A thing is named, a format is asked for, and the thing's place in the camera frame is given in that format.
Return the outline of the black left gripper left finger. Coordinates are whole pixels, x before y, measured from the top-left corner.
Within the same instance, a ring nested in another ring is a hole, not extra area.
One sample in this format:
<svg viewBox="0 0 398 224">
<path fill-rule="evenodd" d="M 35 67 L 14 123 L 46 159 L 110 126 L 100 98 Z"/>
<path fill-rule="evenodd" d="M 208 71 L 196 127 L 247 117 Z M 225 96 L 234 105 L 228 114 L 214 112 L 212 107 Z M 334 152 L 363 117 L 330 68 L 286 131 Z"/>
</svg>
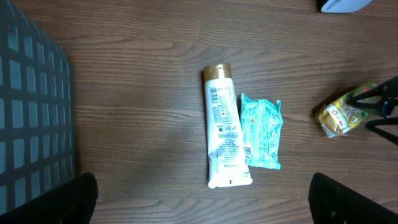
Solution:
<svg viewBox="0 0 398 224">
<path fill-rule="evenodd" d="M 75 179 L 1 215 L 1 224 L 87 224 L 98 198 L 95 175 L 86 172 Z"/>
</svg>

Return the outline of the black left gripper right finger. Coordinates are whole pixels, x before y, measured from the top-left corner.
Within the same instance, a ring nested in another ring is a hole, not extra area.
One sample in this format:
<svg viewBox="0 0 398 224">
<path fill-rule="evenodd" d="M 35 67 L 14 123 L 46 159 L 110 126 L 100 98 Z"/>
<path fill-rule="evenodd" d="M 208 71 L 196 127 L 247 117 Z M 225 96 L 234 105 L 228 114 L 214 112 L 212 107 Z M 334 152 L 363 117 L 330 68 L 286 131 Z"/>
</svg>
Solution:
<svg viewBox="0 0 398 224">
<path fill-rule="evenodd" d="M 325 174 L 313 175 L 308 201 L 314 224 L 397 224 L 397 214 Z"/>
</svg>

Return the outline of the green snack packet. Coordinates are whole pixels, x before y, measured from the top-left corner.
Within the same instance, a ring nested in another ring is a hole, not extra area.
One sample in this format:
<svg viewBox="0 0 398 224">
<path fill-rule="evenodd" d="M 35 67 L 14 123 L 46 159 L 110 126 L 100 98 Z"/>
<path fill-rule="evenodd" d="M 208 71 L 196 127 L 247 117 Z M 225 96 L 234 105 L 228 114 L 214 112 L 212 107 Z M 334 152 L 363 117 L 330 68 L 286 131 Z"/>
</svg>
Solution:
<svg viewBox="0 0 398 224">
<path fill-rule="evenodd" d="M 376 82 L 367 82 L 323 106 L 315 114 L 315 119 L 329 138 L 344 136 L 368 117 L 368 112 L 352 107 L 346 101 L 351 96 L 360 95 L 375 87 Z"/>
</svg>

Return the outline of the teal tissue packet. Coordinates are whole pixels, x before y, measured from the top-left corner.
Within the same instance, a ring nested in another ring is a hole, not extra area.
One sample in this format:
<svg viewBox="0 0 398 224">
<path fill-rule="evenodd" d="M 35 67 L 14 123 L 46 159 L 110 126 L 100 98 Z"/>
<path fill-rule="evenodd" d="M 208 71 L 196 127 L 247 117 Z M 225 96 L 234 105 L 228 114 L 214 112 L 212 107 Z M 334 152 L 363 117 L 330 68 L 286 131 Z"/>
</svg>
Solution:
<svg viewBox="0 0 398 224">
<path fill-rule="evenodd" d="M 269 100 L 252 100 L 241 94 L 240 123 L 243 132 L 243 149 L 248 166 L 279 170 L 280 134 L 283 125 L 282 103 Z"/>
</svg>

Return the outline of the white tube gold cap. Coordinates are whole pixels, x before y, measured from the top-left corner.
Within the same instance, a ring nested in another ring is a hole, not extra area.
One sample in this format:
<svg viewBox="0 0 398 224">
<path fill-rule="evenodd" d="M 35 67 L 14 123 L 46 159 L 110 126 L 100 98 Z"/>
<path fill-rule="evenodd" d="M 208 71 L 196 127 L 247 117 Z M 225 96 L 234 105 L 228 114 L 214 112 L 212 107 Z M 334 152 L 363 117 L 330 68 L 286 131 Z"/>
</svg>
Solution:
<svg viewBox="0 0 398 224">
<path fill-rule="evenodd" d="M 206 139 L 211 189 L 252 184 L 228 63 L 203 68 Z"/>
</svg>

